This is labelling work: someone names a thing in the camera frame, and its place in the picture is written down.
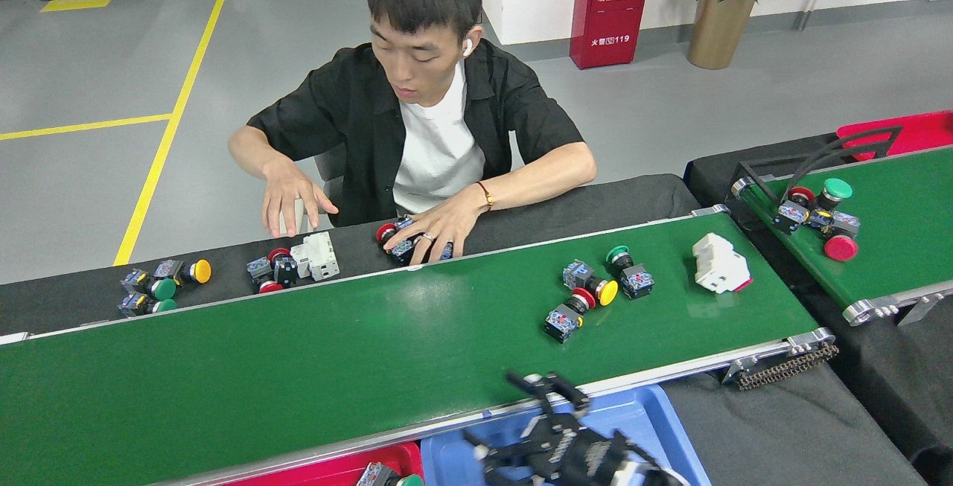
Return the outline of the person's left hand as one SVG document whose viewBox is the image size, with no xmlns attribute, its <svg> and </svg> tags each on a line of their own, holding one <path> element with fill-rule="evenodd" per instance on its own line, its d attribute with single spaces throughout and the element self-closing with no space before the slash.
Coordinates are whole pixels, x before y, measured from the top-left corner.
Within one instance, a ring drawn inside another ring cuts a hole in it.
<svg viewBox="0 0 953 486">
<path fill-rule="evenodd" d="M 442 258 L 446 245 L 452 244 L 452 256 L 459 258 L 465 239 L 474 227 L 480 214 L 490 211 L 496 198 L 477 182 L 463 188 L 458 194 L 423 212 L 416 214 L 409 227 L 401 229 L 387 245 L 394 246 L 408 238 L 415 238 L 414 251 L 409 263 L 436 262 Z"/>
</svg>

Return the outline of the person's right hand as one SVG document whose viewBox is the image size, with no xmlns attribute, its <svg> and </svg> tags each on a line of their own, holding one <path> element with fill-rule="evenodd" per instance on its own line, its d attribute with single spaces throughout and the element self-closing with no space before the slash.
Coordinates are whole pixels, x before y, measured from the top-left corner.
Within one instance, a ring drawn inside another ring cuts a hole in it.
<svg viewBox="0 0 953 486">
<path fill-rule="evenodd" d="M 293 237 L 299 232 L 296 203 L 302 203 L 313 227 L 319 225 L 319 214 L 338 214 L 338 207 L 314 181 L 289 159 L 275 159 L 263 164 L 261 175 L 266 182 L 263 222 L 272 237 Z"/>
</svg>

